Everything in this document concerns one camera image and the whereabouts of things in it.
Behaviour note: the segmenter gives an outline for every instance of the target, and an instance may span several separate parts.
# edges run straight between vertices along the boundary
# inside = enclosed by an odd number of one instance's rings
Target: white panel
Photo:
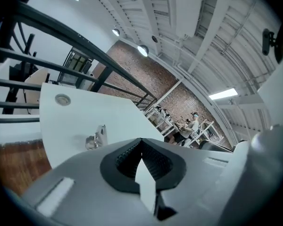
[[[243,16],[243,14],[241,14],[238,10],[230,7],[227,11],[227,15],[231,18],[233,18],[236,22],[238,22],[239,24],[242,24],[245,16]]]
[[[246,6],[245,2],[243,2],[242,0],[233,0],[231,3],[231,7],[234,8],[236,11],[239,11],[239,13],[243,16],[246,16],[249,11],[249,7]]]
[[[231,24],[228,24],[228,19],[224,19],[224,21],[221,23],[221,28],[223,30],[221,31],[226,31],[228,34],[234,36],[238,27],[237,28],[233,28]]]
[[[260,48],[258,48],[255,44],[252,43],[252,40],[247,38],[247,35],[243,32],[240,33],[239,36],[237,36],[236,40],[247,50],[250,57],[254,60],[257,66],[260,67],[260,70],[262,73],[267,73],[267,66],[266,65],[266,58],[262,53],[260,53]]]
[[[248,77],[257,77],[263,74],[260,67],[257,65],[256,61],[253,59],[251,54],[248,53],[248,51],[245,49],[245,47],[239,43],[239,41],[234,40],[231,44],[231,48],[234,51],[239,51],[240,58],[246,63],[248,66],[252,76],[249,72],[247,72]]]
[[[200,8],[201,0],[176,0],[176,34],[179,37],[194,36]]]
[[[238,108],[232,110],[232,116],[236,119],[239,125],[245,126],[245,121],[241,115],[241,112]]]
[[[216,68],[228,78],[232,85],[242,80],[229,61],[220,56],[220,53],[214,48],[210,47],[206,55],[211,64],[215,64]]]
[[[231,32],[233,32],[233,30],[226,30],[223,27],[220,27],[220,29],[217,32],[217,36],[219,36],[223,40],[223,42],[222,42],[223,44],[224,43],[228,44],[235,34],[235,33],[232,34]]]
[[[251,129],[259,130],[260,127],[258,125],[260,124],[260,121],[257,121],[257,117],[254,114],[254,110],[244,109],[242,111],[244,112],[248,126]]]

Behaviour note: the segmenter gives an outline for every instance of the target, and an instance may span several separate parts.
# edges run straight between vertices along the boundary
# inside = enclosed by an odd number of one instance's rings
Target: black metal railing
[[[24,40],[25,49],[21,48],[20,43],[18,42],[17,37],[14,34],[14,32],[8,33],[7,36],[11,36],[14,38],[14,40],[16,41],[16,44],[19,46],[19,49],[22,51],[22,53],[15,52],[14,50],[11,49],[10,45],[7,45],[5,43],[0,43],[4,45],[4,46],[0,46],[0,58],[12,58],[12,59],[21,61],[21,74],[22,75],[24,74],[25,64],[30,63],[31,67],[33,65],[39,65],[41,67],[56,70],[56,71],[59,71],[65,74],[75,76],[77,78],[81,78],[87,81],[92,81],[94,83],[90,90],[92,92],[98,92],[101,86],[107,86],[109,88],[116,89],[124,93],[127,93],[129,95],[138,97],[140,98],[140,101],[133,100],[133,102],[136,103],[136,106],[140,110],[147,110],[157,100],[156,97],[149,90],[147,90],[140,82],[137,81],[137,79],[135,79],[124,68],[118,65],[106,53],[101,51],[98,47],[96,47],[86,38],[78,34],[76,31],[70,29],[69,27],[57,21],[56,19],[49,17],[35,10],[34,8],[26,5],[25,3],[17,1],[15,3],[15,6],[10,11],[10,14],[4,18],[1,27],[4,30],[6,30],[8,25],[15,26],[16,23],[19,26],[19,30],[20,30],[22,39]],[[106,68],[96,79],[87,74],[84,74],[78,71],[74,71],[72,69],[63,67],[61,65],[57,65],[49,61],[45,61],[45,60],[36,58],[35,57],[36,52],[34,52],[33,56],[31,56],[29,50],[33,42],[34,35],[31,34],[29,36],[28,41],[26,41],[21,23],[34,27],[40,31],[50,34],[70,44],[74,48],[85,53],[90,58],[96,59],[97,61],[105,65]],[[7,41],[7,40],[10,41],[10,39],[4,38],[2,34],[0,36],[0,39],[4,39],[4,41]],[[106,79],[112,72],[116,72],[117,74],[121,75],[123,78],[131,82],[133,85],[137,86],[139,89],[141,89],[146,94],[144,96],[140,96],[138,94],[127,91],[125,89],[122,89],[118,86],[115,86],[115,85],[112,85],[106,82]],[[25,82],[18,82],[18,81],[11,81],[11,80],[2,80],[2,79],[0,79],[0,86],[17,88],[17,89],[26,89],[26,90],[37,90],[37,91],[41,90],[40,85],[34,85],[34,84],[25,83]],[[37,109],[39,108],[39,104],[0,102],[0,107],[1,108]],[[33,119],[32,118],[28,118],[28,119],[24,119],[24,118],[21,118],[21,119],[20,118],[19,119],[16,119],[16,118],[15,119],[3,119],[2,118],[1,119],[0,118],[0,123],[35,122],[35,121],[38,121],[38,118],[33,118]]]

